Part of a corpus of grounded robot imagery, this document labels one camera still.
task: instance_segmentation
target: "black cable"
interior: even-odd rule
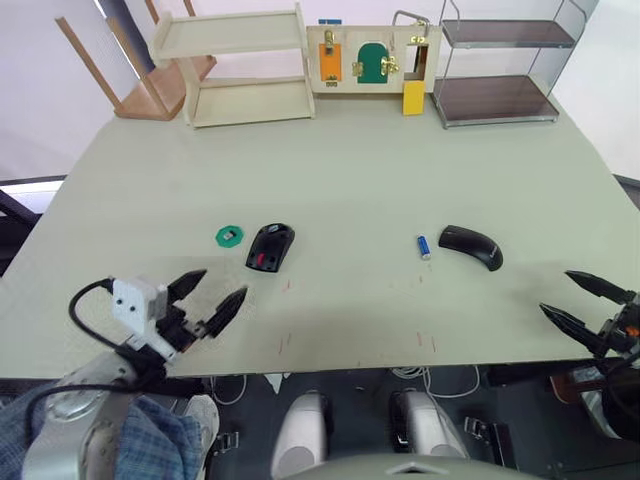
[[[89,335],[94,340],[102,343],[103,345],[113,349],[121,357],[124,357],[128,360],[141,361],[145,364],[156,363],[156,360],[149,357],[148,355],[144,355],[142,353],[136,352],[133,349],[129,349],[129,348],[123,347],[122,345],[118,345],[117,343],[109,340],[107,337],[100,335],[98,332],[96,332],[95,330],[92,330],[82,320],[80,320],[80,317],[78,317],[78,314],[76,312],[76,307],[78,305],[78,302],[82,297],[84,297],[91,290],[94,290],[99,287],[102,287],[105,290],[108,290],[111,292],[113,287],[113,280],[111,278],[103,278],[102,280],[97,280],[78,290],[78,292],[71,298],[71,301],[69,302],[69,317],[71,317],[71,321],[84,333]]]
[[[96,289],[98,287],[102,287],[102,288],[105,288],[105,289],[109,290],[112,285],[113,285],[113,281],[110,278],[103,278],[102,280],[98,280],[96,282],[90,283],[89,285],[87,285],[85,287],[82,287],[71,298],[71,301],[69,302],[69,316],[71,317],[71,321],[73,323],[75,323],[76,326],[80,330],[82,330],[84,333],[89,335],[94,340],[97,340],[98,342],[102,343],[103,345],[106,345],[107,347],[112,348],[113,350],[115,350],[115,349],[118,348],[118,344],[117,343],[112,342],[107,337],[103,337],[98,332],[96,332],[96,331],[90,329],[89,327],[87,327],[87,325],[85,325],[84,322],[82,320],[80,320],[80,317],[78,317],[78,314],[76,313],[76,306],[78,305],[78,302],[87,293],[89,293],[91,290],[94,290],[94,289]]]
[[[84,384],[84,385],[62,385],[60,387],[52,387],[47,390],[44,390],[38,393],[35,397],[33,397],[25,411],[24,416],[24,437],[25,437],[25,449],[29,450],[29,446],[31,445],[32,437],[33,437],[33,414],[36,409],[36,405],[43,398],[48,397],[49,395],[54,395],[56,393],[62,392],[73,392],[78,390],[102,390],[108,392],[116,392],[116,393],[135,393],[138,390],[131,387],[125,387],[120,385],[108,385],[108,384]]]

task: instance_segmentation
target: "green ring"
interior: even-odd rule
[[[233,233],[234,235],[231,238],[224,238],[225,235]],[[216,234],[216,242],[222,248],[232,248],[238,245],[242,241],[242,237],[244,237],[244,233],[240,227],[236,227],[235,225],[227,225],[226,227],[218,230]]]

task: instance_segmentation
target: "metal hinge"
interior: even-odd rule
[[[353,62],[353,76],[361,77],[364,74],[364,64],[362,62]]]

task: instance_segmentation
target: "table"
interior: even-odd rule
[[[0,376],[59,377],[101,346],[67,318],[71,296],[107,275],[168,282],[209,273],[194,320],[247,284],[217,339],[171,375],[264,373],[589,357],[538,309],[599,329],[616,305],[563,275],[640,286],[640,214],[566,114],[557,124],[443,130],[429,103],[323,98],[314,120],[192,130],[114,119],[97,135],[5,274]],[[243,266],[258,228],[291,225],[277,274]],[[233,249],[214,237],[239,225]],[[440,249],[448,224],[496,240],[504,265]],[[419,257],[416,235],[432,249]],[[106,293],[80,315],[114,339]]]

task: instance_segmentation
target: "computer mouse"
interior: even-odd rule
[[[502,266],[502,251],[496,242],[482,233],[449,225],[440,234],[438,245],[477,258],[490,271]]]
[[[283,223],[265,225],[253,239],[246,266],[261,272],[277,272],[295,236],[293,228]]]

